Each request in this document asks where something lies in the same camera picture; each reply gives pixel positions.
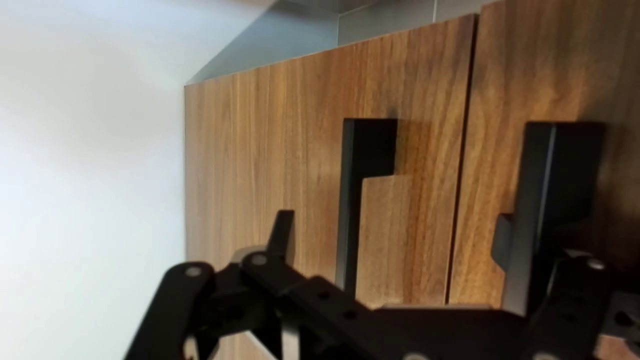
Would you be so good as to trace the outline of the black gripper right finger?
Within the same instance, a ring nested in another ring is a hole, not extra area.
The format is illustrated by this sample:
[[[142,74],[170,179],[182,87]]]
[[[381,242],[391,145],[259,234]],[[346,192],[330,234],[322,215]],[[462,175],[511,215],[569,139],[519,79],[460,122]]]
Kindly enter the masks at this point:
[[[526,124],[514,210],[498,215],[491,243],[507,312],[527,315],[546,296],[562,251],[555,234],[589,213],[604,134],[601,122]]]

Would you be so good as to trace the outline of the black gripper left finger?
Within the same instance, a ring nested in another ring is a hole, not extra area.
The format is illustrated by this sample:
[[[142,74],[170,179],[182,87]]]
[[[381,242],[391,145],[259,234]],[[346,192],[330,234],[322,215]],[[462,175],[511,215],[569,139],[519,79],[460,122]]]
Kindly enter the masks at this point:
[[[271,259],[290,263],[294,259],[294,211],[278,210],[267,236],[266,254]]]

